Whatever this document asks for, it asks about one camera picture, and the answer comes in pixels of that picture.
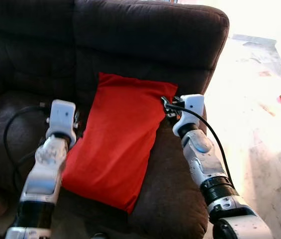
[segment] couch backrest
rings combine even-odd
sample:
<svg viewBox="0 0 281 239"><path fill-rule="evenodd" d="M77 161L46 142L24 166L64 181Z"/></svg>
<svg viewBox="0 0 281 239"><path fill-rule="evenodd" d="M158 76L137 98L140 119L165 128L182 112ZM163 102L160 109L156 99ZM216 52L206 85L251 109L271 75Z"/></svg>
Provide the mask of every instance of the couch backrest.
<svg viewBox="0 0 281 239"><path fill-rule="evenodd" d="M214 8L141 0L0 0L7 87L91 103L98 72L204 93L228 34Z"/></svg>

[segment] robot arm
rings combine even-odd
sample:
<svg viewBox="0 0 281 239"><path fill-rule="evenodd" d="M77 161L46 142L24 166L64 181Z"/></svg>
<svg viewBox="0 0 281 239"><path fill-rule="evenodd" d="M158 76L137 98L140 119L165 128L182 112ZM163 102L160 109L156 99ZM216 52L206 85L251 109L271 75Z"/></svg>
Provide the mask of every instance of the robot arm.
<svg viewBox="0 0 281 239"><path fill-rule="evenodd" d="M179 112L168 107L166 98L162 100L167 118L175 122ZM201 116L203 102L202 95L186 95L175 104ZM173 132L182 139L191 177L204 196L210 222L214 224L214 239L273 239L269 227L234 189L215 155L213 143L198 129L198 124L197 117L183 112Z"/></svg>
<svg viewBox="0 0 281 239"><path fill-rule="evenodd" d="M51 219L69 147L76 142L75 104L54 100L46 141L35 152L35 165L27 176L12 227L6 239L49 239Z"/></svg>

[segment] black cable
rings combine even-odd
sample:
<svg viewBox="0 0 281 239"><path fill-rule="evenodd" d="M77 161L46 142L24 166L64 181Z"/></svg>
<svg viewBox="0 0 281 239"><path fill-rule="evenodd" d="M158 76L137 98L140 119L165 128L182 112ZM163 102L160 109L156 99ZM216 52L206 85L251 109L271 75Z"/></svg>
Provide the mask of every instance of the black cable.
<svg viewBox="0 0 281 239"><path fill-rule="evenodd" d="M18 168L18 164L13 160L10 148L8 146L8 143L7 143L7 133L8 133L8 130L9 130L11 124L13 123L13 121L17 117L19 117L20 115L23 115L23 114L26 114L26 113L29 113L29 112L37 112L37 111L43 111L44 112L47 109L48 108L45 107L45 106L30 106L30 107L22 108L17 113L15 113L12 116L12 118L9 119L9 121L7 122L7 124L5 126L4 133L3 133L3 143L4 143L4 147L5 147L5 150L6 150L7 157L9 159L9 161L11 162L11 164L13 165L13 170L15 171L15 172L13 172L13 186L16 189L16 191L19 191L19 189L18 189L18 186L16 184L16 180L15 180L15 176L14 175L16 175L20 181L22 181L22 175L21 175L20 170Z"/></svg>
<svg viewBox="0 0 281 239"><path fill-rule="evenodd" d="M186 108L183 108L183 107L180 107L180 106L175 106L175 105L172 105L170 103L166 103L165 104L166 107L170 108L170 109L173 109L173 110L177 110L177 111L184 111L184 112L187 112L189 114L192 114L194 115L195 117L197 117L199 120L201 120L208 128L209 130L211 131L211 133L213 134L217 144L219 145L219 148L220 148L220 151L221 151L221 155L222 155L222 158L223 158L223 162L224 162L224 166L225 166L225 170L226 170L226 173L228 175L228 178L230 180L230 183L232 184L232 187L234 188L234 185L233 185L233 181L232 181L232 178L231 178L231 174L230 174L230 170L229 170L229 167L228 167L228 164L227 164L227 161L226 161L226 157L225 157L225 153L224 153L224 150L223 150L223 147L222 147L222 144L218 138L218 136L216 135L216 133L214 132L213 128L211 127L211 125L209 125L209 123L203 118L201 117L200 115L198 115L197 113L191 111L191 110L188 110Z"/></svg>
<svg viewBox="0 0 281 239"><path fill-rule="evenodd" d="M19 167L24 164L27 160L29 160L30 158L33 158L35 156L35 151L32 151L28 154L26 154L25 156L23 156L17 163L16 163L16 167L13 168L13 185L17 186L17 171L19 169Z"/></svg>

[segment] red fabric pouch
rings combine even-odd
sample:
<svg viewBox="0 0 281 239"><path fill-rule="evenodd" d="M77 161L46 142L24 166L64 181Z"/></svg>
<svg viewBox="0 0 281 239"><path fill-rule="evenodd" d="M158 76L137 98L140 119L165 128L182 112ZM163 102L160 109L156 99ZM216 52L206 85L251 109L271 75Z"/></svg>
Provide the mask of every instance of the red fabric pouch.
<svg viewBox="0 0 281 239"><path fill-rule="evenodd" d="M99 73L87 127L69 152L63 186L131 213L165 117L160 97L171 99L176 90L171 83Z"/></svg>

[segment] brown couch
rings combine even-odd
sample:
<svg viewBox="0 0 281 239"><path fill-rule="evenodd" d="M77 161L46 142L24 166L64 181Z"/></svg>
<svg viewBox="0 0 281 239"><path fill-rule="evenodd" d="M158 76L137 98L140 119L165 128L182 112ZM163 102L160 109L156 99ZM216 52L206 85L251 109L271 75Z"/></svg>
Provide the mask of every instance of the brown couch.
<svg viewBox="0 0 281 239"><path fill-rule="evenodd" d="M0 0L0 189L16 193L2 135L25 106L63 99L89 111L98 72L177 83L203 94L229 29L214 8L140 0ZM14 159L38 145L44 115L11 126ZM21 167L24 178L33 160ZM191 180L180 139L164 121L131 215L62 190L59 207L87 221L146 237L201 239L207 211Z"/></svg>

